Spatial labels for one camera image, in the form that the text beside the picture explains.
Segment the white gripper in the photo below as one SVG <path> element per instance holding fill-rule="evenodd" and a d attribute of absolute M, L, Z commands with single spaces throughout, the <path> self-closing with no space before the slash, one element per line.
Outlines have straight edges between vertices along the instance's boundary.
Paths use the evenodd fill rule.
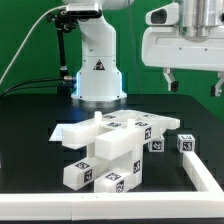
<path fill-rule="evenodd" d="M 142 61 L 146 66 L 164 68 L 172 92 L 177 92 L 179 85 L 172 68 L 219 72 L 211 96 L 220 97 L 224 85 L 224 27 L 213 27 L 204 38 L 183 37 L 177 27 L 149 27 L 143 34 Z"/>

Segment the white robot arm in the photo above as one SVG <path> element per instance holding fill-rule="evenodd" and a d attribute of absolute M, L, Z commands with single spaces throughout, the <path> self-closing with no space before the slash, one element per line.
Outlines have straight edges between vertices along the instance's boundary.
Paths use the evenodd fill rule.
<path fill-rule="evenodd" d="M 116 31 L 106 22 L 105 10 L 119 10 L 134 0 L 62 0 L 65 15 L 76 19 L 82 35 L 82 67 L 72 97 L 88 103 L 123 100 L 121 73 L 116 67 Z M 168 89 L 175 91 L 175 69 L 216 71 L 211 88 L 221 94 L 224 84 L 224 0 L 173 0 L 145 17 L 141 58 L 161 67 Z"/>

